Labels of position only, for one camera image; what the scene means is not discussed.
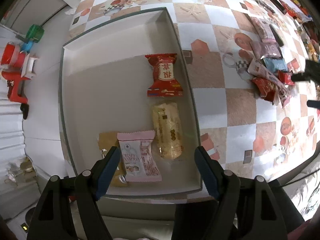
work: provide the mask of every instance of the brown snack package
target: brown snack package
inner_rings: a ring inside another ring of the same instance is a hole
[[[182,132],[177,104],[153,106],[152,119],[161,157],[169,160],[179,157],[182,154]]]
[[[102,157],[104,158],[105,154],[107,153],[112,146],[117,146],[120,148],[119,141],[117,139],[117,131],[114,132],[104,132],[99,134],[98,138],[98,145],[99,149],[102,153]],[[120,160],[119,165],[113,175],[111,180],[110,186],[113,187],[128,187],[128,183],[125,180],[125,169],[123,166],[122,160]]]

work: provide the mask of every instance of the black cable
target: black cable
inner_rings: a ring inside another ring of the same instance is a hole
[[[315,174],[315,173],[318,172],[318,171],[320,171],[320,169],[317,169],[316,171],[313,171],[312,173],[310,173],[310,174],[308,174],[308,175],[306,175],[306,176],[303,176],[303,177],[300,178],[300,179],[297,179],[297,180],[295,180],[295,181],[289,182],[289,183],[284,184],[284,185],[282,185],[282,186],[280,186],[280,187],[285,187],[285,186],[291,185],[291,184],[293,184],[293,183],[296,183],[296,182],[298,182],[298,181],[300,181],[300,180],[302,180],[302,179],[305,179],[305,178],[311,176],[312,174]]]

